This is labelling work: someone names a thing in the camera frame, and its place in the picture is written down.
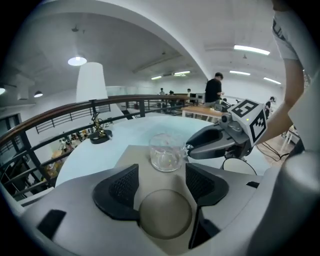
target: curved beam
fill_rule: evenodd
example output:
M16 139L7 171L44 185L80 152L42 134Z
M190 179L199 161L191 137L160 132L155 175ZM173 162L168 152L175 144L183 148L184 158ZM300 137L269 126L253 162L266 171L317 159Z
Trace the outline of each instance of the curved beam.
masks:
M167 13L157 9L157 5L172 5L171 1L166 1L167 4L139 0L51 0L39 5L25 22L61 13L92 13L121 19L155 34L211 79L210 62L196 30L187 26L182 28Z

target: black base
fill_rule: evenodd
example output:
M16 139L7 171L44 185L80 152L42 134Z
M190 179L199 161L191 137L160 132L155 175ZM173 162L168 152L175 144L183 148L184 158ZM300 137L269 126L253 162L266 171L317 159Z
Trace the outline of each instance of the black base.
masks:
M107 142L109 140L109 137L112 137L112 131L110 130L104 130L105 136L100 136L98 131L95 131L94 133L89 135L89 139L92 144L101 144L104 142Z

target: railing baluster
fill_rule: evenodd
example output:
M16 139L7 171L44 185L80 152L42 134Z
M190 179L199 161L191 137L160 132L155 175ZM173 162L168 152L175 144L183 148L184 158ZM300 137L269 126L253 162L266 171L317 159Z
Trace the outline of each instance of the railing baluster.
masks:
M139 101L139 106L140 106L140 117L144 118L146 116L145 114L145 101L144 100L140 100Z

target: robotic arm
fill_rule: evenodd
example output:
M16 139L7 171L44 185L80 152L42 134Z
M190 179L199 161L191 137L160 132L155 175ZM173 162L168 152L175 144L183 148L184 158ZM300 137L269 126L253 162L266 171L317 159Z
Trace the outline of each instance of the robotic arm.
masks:
M267 130L266 120L263 104L245 99L229 106L217 124L199 130L187 141L188 156L194 159L247 156Z

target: wooden table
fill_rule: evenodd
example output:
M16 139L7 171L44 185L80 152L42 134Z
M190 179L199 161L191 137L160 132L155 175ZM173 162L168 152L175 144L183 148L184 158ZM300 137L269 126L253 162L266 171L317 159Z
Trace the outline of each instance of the wooden table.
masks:
M196 115L202 115L207 116L206 121L209 120L209 118L214 118L215 121L218 119L221 119L222 112L216 111L213 108L205 107L205 106L187 106L182 108L182 117L186 117L186 113L193 114L193 117L195 118Z

